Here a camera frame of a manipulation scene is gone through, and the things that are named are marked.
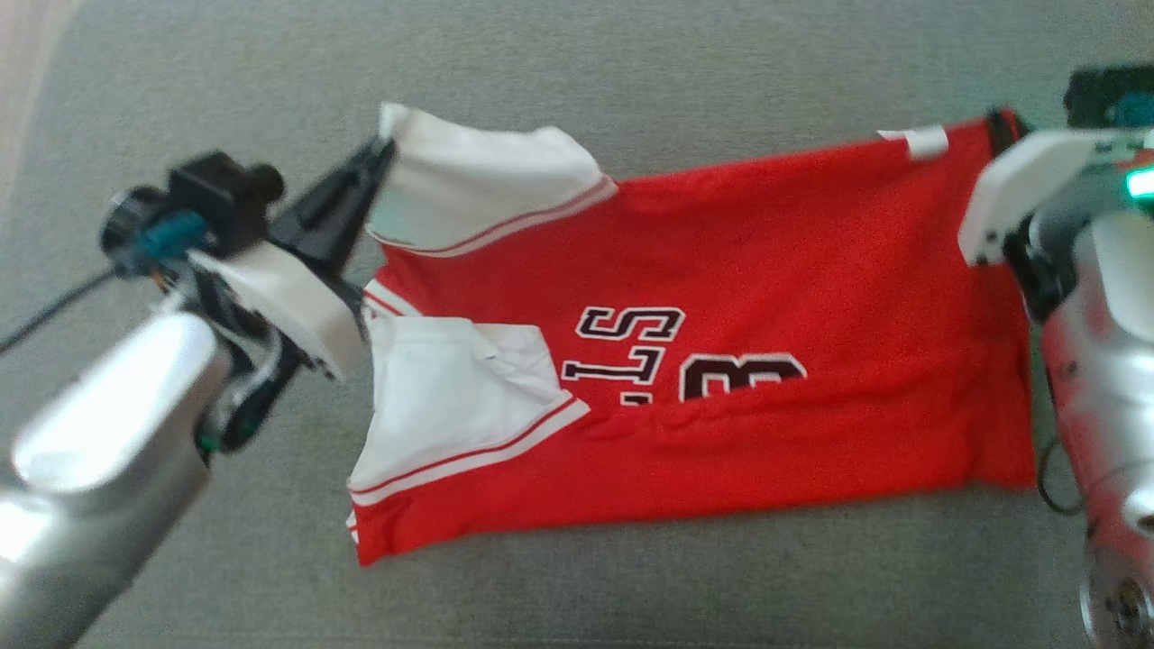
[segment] printed number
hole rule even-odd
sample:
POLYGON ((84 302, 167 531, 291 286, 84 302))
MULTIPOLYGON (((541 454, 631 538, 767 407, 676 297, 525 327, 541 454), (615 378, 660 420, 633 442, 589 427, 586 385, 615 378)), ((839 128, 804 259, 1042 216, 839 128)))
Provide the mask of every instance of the printed number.
POLYGON ((634 335, 638 324, 644 324, 637 338, 640 341, 672 341, 685 320, 685 312, 674 306, 629 307, 613 318, 614 309, 605 306, 587 306, 577 323, 577 335, 583 338, 623 341, 634 335))
POLYGON ((741 357, 695 353, 681 364, 681 401, 710 396, 709 383, 720 380, 725 393, 759 382, 804 379, 805 368, 788 353, 747 353, 741 357))
POLYGON ((586 365, 576 360, 567 360, 561 365, 561 378, 567 381, 605 379, 608 381, 632 381, 635 386, 652 386, 664 356, 664 348, 635 346, 629 350, 629 358, 639 361, 634 367, 586 365))

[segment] gray fabric surface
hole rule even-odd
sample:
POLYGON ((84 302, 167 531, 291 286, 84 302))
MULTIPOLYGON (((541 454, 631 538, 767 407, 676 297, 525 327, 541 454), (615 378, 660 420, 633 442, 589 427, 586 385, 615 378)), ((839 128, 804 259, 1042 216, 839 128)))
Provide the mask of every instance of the gray fabric surface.
MULTIPOLYGON (((1070 69, 1148 55, 1149 16, 1145 0, 89 0, 0 223, 0 326, 99 267, 119 191, 213 147, 300 189, 375 127, 381 99, 556 124, 629 176, 1002 102, 1058 124, 1070 69)), ((353 276, 379 263, 366 245, 353 276)), ((0 431, 152 297, 111 288, 0 359, 0 431)), ((349 388, 298 380, 84 647, 1085 646, 1080 522, 989 490, 471 538, 361 570, 343 480, 368 386, 367 364, 349 388)))

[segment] cable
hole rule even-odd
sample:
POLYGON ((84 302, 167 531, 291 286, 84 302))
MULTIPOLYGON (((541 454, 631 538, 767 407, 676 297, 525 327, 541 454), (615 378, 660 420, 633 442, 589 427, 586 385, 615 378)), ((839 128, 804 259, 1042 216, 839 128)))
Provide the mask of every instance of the cable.
POLYGON ((47 321, 59 315, 61 311, 68 308, 69 306, 78 301, 81 298, 88 296, 89 293, 98 289, 102 284, 112 279, 115 276, 117 276, 115 269, 110 268, 107 270, 102 271, 98 275, 93 275, 83 284, 80 284, 78 286, 72 289, 67 293, 57 298, 57 301, 44 307, 43 311, 40 311, 31 319, 29 319, 28 322, 24 322, 23 324, 20 326, 18 329, 5 336, 3 340, 0 341, 0 356, 8 353, 13 348, 28 340, 29 336, 36 333, 36 330, 43 327, 47 321))
POLYGON ((1037 494, 1042 497, 1042 501, 1050 509, 1062 514, 1063 516, 1073 516, 1082 510, 1085 501, 1081 499, 1073 505, 1058 505, 1052 498, 1050 498, 1050 492, 1046 488, 1046 473, 1050 468, 1050 456, 1054 455, 1054 449, 1058 447, 1058 438, 1054 438, 1046 445, 1042 449, 1041 456, 1037 458, 1037 494))

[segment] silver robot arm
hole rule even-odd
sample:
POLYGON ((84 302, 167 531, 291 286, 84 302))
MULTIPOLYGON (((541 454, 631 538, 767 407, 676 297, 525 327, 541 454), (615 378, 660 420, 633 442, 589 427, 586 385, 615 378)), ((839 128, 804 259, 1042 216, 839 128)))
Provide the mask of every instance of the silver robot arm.
POLYGON ((157 314, 20 433, 0 487, 0 647, 72 647, 209 478, 195 427, 233 371, 203 319, 157 314))
POLYGON ((167 297, 16 435, 0 475, 0 649, 73 647, 298 367, 347 375, 360 291, 339 274, 392 151, 372 140, 268 224, 282 189, 261 189, 279 176, 223 154, 173 170, 167 193, 120 199, 105 251, 167 297))
POLYGON ((959 233, 972 264, 1012 268, 1041 326, 1087 519, 1082 617, 1102 649, 1154 647, 1152 134, 1028 135, 986 169, 959 233))

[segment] red jersey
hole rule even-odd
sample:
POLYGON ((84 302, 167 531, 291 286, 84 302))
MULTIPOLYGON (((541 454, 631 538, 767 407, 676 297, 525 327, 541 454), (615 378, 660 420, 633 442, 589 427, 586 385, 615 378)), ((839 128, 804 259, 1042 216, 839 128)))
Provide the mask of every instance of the red jersey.
POLYGON ((878 140, 615 194, 604 179, 439 249, 381 237, 360 561, 475 532, 1032 486, 1021 298, 957 245, 989 125, 946 133, 932 159, 878 140))

